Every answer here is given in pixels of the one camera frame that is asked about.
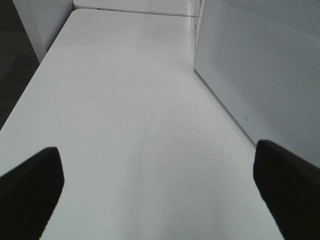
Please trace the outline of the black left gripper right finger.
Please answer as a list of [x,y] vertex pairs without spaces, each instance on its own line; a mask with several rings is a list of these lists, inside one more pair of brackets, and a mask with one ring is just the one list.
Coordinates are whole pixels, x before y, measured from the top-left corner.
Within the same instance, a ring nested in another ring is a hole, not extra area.
[[270,140],[259,140],[253,179],[284,239],[320,238],[318,167]]

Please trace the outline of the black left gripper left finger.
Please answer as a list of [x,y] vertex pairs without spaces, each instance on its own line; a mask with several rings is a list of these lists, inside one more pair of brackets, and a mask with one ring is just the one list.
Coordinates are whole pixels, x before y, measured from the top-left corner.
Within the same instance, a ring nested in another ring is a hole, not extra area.
[[0,238],[38,240],[65,183],[57,147],[46,147],[0,178]]

